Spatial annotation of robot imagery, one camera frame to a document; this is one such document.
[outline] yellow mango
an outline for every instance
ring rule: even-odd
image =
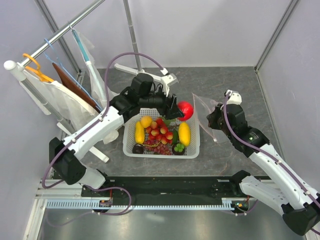
[[[134,134],[135,142],[137,144],[143,144],[145,141],[145,129],[141,125],[140,121],[137,121],[135,124],[135,134]]]
[[[152,117],[150,116],[143,116],[141,119],[140,119],[140,122],[141,122],[141,125],[142,127],[144,127],[145,129],[147,127],[150,127],[151,123],[152,123]]]
[[[190,132],[190,127],[186,122],[182,122],[179,125],[178,135],[179,135],[180,143],[182,143],[186,147],[189,146],[190,139],[191,139],[191,132]]]

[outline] wall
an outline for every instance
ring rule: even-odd
[[[33,0],[2,2],[0,8],[0,63],[20,61],[52,35]],[[57,44],[65,66],[71,69]],[[44,57],[43,72],[57,75]],[[49,141],[58,134],[56,120],[44,115],[18,81],[0,67],[0,232],[3,240],[22,239],[36,190],[49,164]]]
[[[45,0],[59,26],[93,0]],[[139,51],[166,67],[254,66],[290,0],[130,0]],[[95,45],[105,68],[117,54],[133,50],[124,4],[106,0],[76,29]],[[68,44],[77,52],[68,34]],[[82,58],[77,54],[78,62]],[[118,63],[136,67],[133,56]],[[146,67],[154,67],[142,61]]]
[[[260,70],[286,161],[320,191],[320,2],[300,1]]]

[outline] marble-patterned surface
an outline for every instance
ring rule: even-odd
[[[146,68],[147,72],[160,75],[158,68]],[[170,91],[178,96],[178,101],[193,104],[192,93],[221,102],[227,89],[238,91],[242,96],[249,125],[260,129],[278,149],[266,105],[253,67],[173,67],[179,83]],[[110,70],[108,85],[119,93],[131,84],[133,76],[115,69]],[[88,75],[83,86],[90,89]],[[82,160],[86,165],[104,171],[109,176],[230,176],[239,170],[252,175],[265,175],[261,168],[233,148],[231,143],[214,143],[213,139],[200,128],[200,154],[195,159],[161,159],[128,157],[123,153],[124,127],[114,142],[104,145],[102,141],[95,146],[110,160],[100,161],[90,152]]]

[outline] bunch of grapes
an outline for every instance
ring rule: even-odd
[[[159,154],[159,155],[172,155],[170,151],[170,147],[168,145],[164,145],[162,142],[159,143],[158,140],[147,140],[144,141],[145,145],[144,148],[149,151],[153,152],[153,154]]]

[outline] plastic basket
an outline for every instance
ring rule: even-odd
[[[143,116],[150,116],[153,120],[160,117],[157,109],[155,108],[141,108],[140,113],[132,117],[129,121],[125,123],[124,126],[124,136],[123,136],[123,152],[129,157],[139,157],[139,158],[157,158],[157,159],[194,159],[199,155],[200,149],[200,132],[199,132],[199,123],[196,121],[196,113],[186,121],[190,127],[191,139],[190,145],[185,148],[184,155],[154,155],[152,152],[144,151],[143,154],[132,153],[132,149],[136,144],[135,141],[135,130],[136,122],[141,119]],[[177,120],[172,122],[171,125],[180,124],[181,121]]]

